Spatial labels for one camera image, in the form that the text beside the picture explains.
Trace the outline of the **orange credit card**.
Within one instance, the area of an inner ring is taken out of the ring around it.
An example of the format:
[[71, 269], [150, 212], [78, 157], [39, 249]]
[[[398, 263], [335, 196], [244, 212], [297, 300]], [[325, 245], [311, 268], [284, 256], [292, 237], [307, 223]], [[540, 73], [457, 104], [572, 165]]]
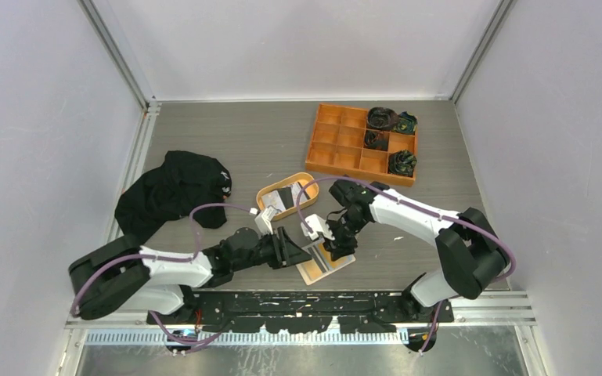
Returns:
[[333, 271], [330, 264], [320, 256], [315, 257], [313, 260], [303, 262], [297, 269], [307, 285], [314, 284], [316, 281], [321, 280]]

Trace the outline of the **beige leather card holder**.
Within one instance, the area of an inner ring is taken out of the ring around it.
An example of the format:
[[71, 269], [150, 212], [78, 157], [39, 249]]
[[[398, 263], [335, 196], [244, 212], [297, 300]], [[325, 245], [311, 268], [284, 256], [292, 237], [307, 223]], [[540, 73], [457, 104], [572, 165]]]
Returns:
[[297, 264], [296, 267], [306, 285], [312, 285], [317, 281], [328, 277], [330, 274], [349, 266], [356, 260], [354, 255], [347, 255], [333, 261], [331, 259], [331, 254], [323, 247], [321, 241], [313, 242], [303, 247], [303, 250], [308, 253], [312, 259]]

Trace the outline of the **yellow oval tray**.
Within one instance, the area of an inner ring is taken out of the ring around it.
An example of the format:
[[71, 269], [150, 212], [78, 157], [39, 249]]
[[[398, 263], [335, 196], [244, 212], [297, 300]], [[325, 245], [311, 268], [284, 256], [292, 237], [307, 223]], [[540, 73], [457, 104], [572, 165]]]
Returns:
[[313, 179], [314, 177], [307, 172], [299, 172], [262, 188], [256, 195], [259, 210], [271, 208], [274, 214], [272, 221], [277, 221], [297, 211], [298, 195], [301, 195], [301, 208], [314, 204], [319, 196], [317, 183], [308, 186], [303, 193], [301, 192], [301, 189]]

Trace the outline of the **silver credit card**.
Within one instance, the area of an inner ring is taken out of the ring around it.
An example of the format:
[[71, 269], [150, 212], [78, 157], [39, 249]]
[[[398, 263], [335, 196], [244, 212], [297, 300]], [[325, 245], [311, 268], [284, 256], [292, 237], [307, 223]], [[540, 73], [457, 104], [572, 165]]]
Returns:
[[261, 201], [264, 205], [264, 208], [272, 207], [278, 212], [283, 212], [286, 209], [282, 198], [277, 190], [273, 190], [271, 192], [263, 194], [261, 196]]

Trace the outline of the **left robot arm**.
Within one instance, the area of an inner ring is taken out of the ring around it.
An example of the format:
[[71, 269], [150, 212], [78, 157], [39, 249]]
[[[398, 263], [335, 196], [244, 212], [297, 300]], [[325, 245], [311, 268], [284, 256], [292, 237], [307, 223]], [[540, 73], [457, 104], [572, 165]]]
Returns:
[[221, 286], [251, 267], [282, 269], [311, 258], [282, 227], [264, 235], [243, 227], [196, 255], [154, 250], [125, 235], [70, 264], [70, 313], [97, 320], [121, 309], [154, 311], [185, 324], [196, 315], [194, 289]]

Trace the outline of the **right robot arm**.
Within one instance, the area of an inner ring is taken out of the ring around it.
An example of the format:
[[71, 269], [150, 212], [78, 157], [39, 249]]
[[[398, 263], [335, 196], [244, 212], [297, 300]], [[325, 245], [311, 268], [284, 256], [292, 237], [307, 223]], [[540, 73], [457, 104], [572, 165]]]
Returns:
[[476, 299], [491, 282], [514, 270], [510, 250], [475, 208], [444, 211], [383, 183], [362, 185], [351, 178], [337, 180], [329, 192], [344, 209], [339, 219], [326, 223], [324, 248], [332, 260], [354, 254], [356, 237], [369, 223], [392, 226], [437, 250], [439, 268], [421, 275], [403, 292], [404, 314], [412, 321], [425, 320], [434, 305], [446, 299]]

